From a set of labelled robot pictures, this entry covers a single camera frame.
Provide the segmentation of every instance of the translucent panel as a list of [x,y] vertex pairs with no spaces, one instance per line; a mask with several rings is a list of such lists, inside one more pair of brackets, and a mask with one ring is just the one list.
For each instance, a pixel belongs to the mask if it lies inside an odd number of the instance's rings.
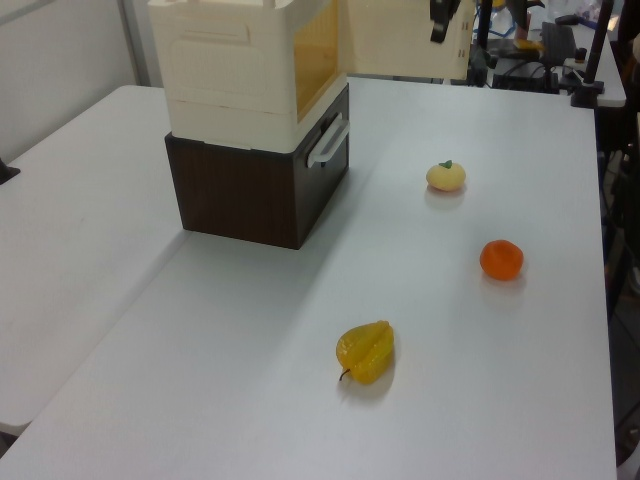
[[293,54],[300,121],[337,76],[338,0],[295,33]]

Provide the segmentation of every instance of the persimmon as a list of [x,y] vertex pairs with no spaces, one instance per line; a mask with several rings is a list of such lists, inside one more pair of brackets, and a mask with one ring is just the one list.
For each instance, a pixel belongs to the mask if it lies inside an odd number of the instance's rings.
[[480,254],[480,266],[484,273],[496,280],[513,280],[520,273],[524,254],[507,240],[487,243]]

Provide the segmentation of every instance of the toy fruit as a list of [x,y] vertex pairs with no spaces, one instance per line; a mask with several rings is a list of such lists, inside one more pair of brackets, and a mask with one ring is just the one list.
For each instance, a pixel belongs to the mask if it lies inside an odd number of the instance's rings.
[[484,273],[496,280],[513,280],[520,273],[524,254],[507,240],[487,243],[480,254],[480,266]]
[[427,172],[427,183],[433,188],[444,190],[445,192],[458,190],[462,187],[466,178],[467,174],[464,168],[451,160],[439,163],[431,167]]
[[385,320],[352,328],[338,340],[336,356],[344,369],[340,380],[350,373],[359,383],[373,383],[393,358],[393,328]]

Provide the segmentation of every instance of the black clip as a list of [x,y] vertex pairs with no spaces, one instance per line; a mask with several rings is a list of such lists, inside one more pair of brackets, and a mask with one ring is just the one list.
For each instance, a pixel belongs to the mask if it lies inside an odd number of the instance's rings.
[[5,182],[8,182],[17,174],[20,173],[20,170],[14,167],[7,167],[2,160],[0,160],[0,185]]
[[460,6],[460,0],[430,0],[431,20],[435,23],[431,32],[431,41],[434,43],[444,42],[449,28],[449,21],[453,18]]

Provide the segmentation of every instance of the beige container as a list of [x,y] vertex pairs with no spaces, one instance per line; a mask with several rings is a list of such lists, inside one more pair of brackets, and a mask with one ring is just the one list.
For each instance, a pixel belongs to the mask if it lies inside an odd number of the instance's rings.
[[442,44],[429,0],[151,0],[173,135],[290,153],[347,73],[464,78],[474,2]]

